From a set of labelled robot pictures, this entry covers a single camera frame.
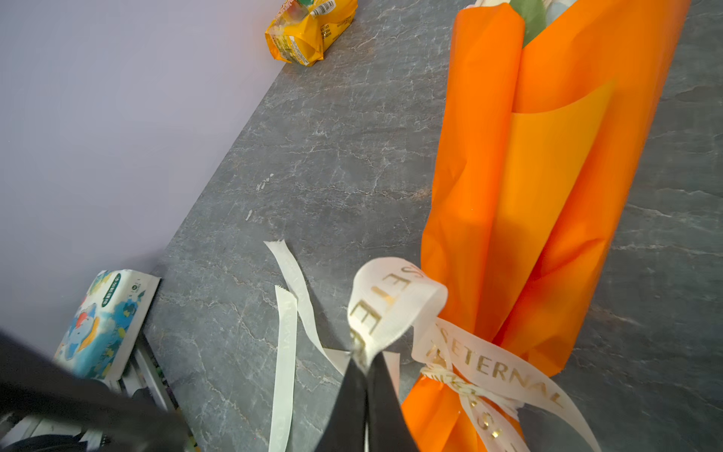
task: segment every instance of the countertop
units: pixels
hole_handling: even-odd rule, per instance
[[[468,4],[361,1],[311,68],[286,65],[168,246],[144,328],[204,452],[266,451],[285,239],[322,343],[348,349],[346,305],[373,257],[419,262],[450,33]],[[723,5],[694,0],[577,345],[555,380],[604,451],[723,441]],[[402,352],[402,394],[419,364]],[[299,329],[290,451],[312,451],[341,376]],[[521,412],[532,451],[582,451]]]

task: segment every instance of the cut ribbon piece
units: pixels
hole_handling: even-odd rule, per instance
[[[294,413],[296,314],[299,314],[301,323],[304,326],[304,332],[312,344],[342,375],[349,363],[351,353],[344,350],[327,349],[321,345],[316,329],[314,307],[299,263],[291,254],[291,251],[288,250],[283,240],[264,243],[276,258],[286,285],[291,290],[287,291],[282,287],[275,287],[279,327],[268,450],[269,452],[284,452],[288,444],[291,418]],[[394,390],[397,397],[399,397],[399,353],[385,351],[384,360],[387,363]]]

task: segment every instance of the black object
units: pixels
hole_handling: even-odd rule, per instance
[[[0,333],[0,414],[9,412],[101,430],[127,450],[179,452],[188,440],[178,414],[77,378]]]
[[[40,435],[17,441],[3,452],[85,452],[87,443],[81,435]]]
[[[153,394],[150,392],[150,388],[138,388],[131,396],[133,400],[140,400],[142,402],[145,402],[146,404],[151,404],[155,406],[155,402],[153,401]]]
[[[364,375],[349,360],[339,395],[316,452],[363,452],[369,422],[369,452],[419,452],[404,423],[384,356],[372,361]]]

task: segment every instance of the tissue box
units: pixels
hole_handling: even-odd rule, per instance
[[[82,378],[118,380],[159,281],[134,270],[100,272],[55,353],[55,363]]]

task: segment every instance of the ribbon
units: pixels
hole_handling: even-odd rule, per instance
[[[306,282],[298,263],[283,241],[266,242],[266,245],[274,253],[286,283],[295,295],[279,287],[276,289],[280,328],[269,451],[281,452],[288,442],[293,408],[290,400],[294,369],[289,369],[286,361],[279,364],[280,359],[288,360],[288,350],[295,345],[295,341],[282,338],[282,333],[295,333],[295,326],[292,330],[288,325],[292,318],[290,312],[296,321],[292,301],[298,300],[299,316],[307,335],[330,361],[330,356],[335,356],[331,352],[344,355],[346,359],[348,355],[321,347]],[[360,368],[368,370],[379,352],[414,327],[412,358],[425,363],[422,374],[426,378],[440,381],[459,394],[463,410],[489,452],[529,452],[529,449],[512,424],[488,401],[497,404],[514,419],[518,418],[517,410],[524,404],[552,412],[570,424],[594,452],[601,452],[577,406],[555,382],[520,357],[437,317],[446,300],[447,288],[428,278],[414,264],[398,257],[369,261],[354,276],[347,309],[354,341],[351,356]],[[343,372],[341,363],[335,367]]]
[[[275,287],[279,326],[268,449],[269,452],[284,452],[291,431],[291,418],[294,413],[297,313],[301,318],[301,324],[304,326],[304,332],[309,340],[342,375],[349,363],[350,352],[327,349],[321,345],[316,329],[314,307],[299,263],[294,259],[294,255],[288,250],[283,240],[264,243],[276,258],[281,274],[290,289],[290,291],[287,291],[283,287]],[[397,396],[399,396],[399,353],[385,351],[384,360],[387,363],[394,389]]]

